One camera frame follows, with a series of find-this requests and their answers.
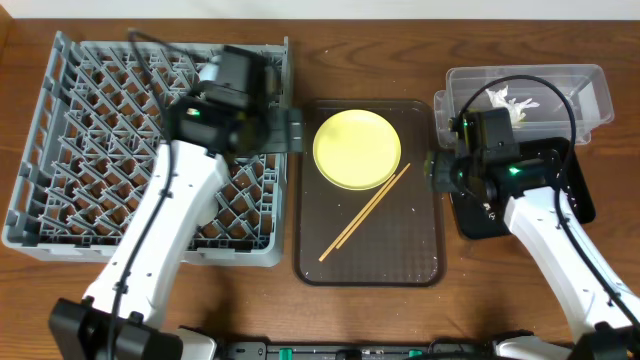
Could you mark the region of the yellow round plate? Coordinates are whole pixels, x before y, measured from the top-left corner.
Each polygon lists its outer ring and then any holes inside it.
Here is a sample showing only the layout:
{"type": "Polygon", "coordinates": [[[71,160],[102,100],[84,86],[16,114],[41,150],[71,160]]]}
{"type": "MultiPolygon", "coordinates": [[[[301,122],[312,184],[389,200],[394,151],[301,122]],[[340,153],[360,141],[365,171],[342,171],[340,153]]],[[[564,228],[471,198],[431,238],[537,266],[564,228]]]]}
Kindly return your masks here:
{"type": "Polygon", "coordinates": [[[383,184],[401,159],[401,141],[393,125],[369,110],[352,109],[326,119],[316,131],[312,155],[332,184],[363,191],[383,184]]]}

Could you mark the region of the light blue bowl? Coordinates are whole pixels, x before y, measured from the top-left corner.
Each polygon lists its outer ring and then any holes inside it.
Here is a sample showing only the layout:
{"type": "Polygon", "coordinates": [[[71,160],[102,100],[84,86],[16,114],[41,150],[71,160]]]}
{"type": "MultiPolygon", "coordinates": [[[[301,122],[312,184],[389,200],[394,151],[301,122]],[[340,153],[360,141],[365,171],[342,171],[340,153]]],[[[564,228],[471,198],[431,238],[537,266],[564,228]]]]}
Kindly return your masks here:
{"type": "Polygon", "coordinates": [[[220,70],[220,62],[221,55],[214,56],[200,71],[199,71],[199,80],[201,82],[204,81],[215,81],[217,79],[219,70],[220,70]]]}

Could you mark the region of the white cup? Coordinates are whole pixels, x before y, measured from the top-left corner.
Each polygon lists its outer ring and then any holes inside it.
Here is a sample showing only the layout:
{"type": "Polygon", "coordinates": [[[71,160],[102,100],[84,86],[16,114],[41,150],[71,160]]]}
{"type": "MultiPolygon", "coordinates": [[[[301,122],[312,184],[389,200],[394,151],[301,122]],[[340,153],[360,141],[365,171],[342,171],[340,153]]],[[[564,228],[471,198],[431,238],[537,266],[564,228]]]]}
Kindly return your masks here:
{"type": "Polygon", "coordinates": [[[203,203],[197,217],[196,225],[198,227],[204,227],[210,224],[219,211],[219,203],[215,198],[210,198],[203,203]]]}

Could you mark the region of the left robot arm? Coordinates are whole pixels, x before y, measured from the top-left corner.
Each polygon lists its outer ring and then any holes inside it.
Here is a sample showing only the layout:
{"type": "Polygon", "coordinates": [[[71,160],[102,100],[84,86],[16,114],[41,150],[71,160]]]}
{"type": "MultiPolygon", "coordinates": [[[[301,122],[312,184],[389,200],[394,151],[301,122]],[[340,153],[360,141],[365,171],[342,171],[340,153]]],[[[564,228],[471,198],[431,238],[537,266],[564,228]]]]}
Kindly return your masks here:
{"type": "Polygon", "coordinates": [[[49,329],[66,359],[212,359],[216,341],[165,332],[168,301],[196,230],[219,211],[236,156],[302,149],[302,113],[187,95],[167,110],[170,140],[109,263],[81,301],[57,301],[49,329]]]}

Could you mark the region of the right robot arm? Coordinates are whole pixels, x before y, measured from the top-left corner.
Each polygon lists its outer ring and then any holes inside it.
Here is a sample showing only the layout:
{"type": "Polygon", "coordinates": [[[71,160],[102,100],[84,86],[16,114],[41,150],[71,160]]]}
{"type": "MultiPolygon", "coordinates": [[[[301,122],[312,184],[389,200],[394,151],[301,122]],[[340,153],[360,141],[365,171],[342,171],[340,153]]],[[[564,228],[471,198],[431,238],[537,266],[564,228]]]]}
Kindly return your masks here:
{"type": "Polygon", "coordinates": [[[535,335],[492,345],[496,359],[636,359],[639,298],[607,263],[576,217],[567,192],[568,155],[555,150],[490,150],[456,156],[431,152],[429,187],[480,205],[526,248],[558,300],[570,348],[535,335]]]}

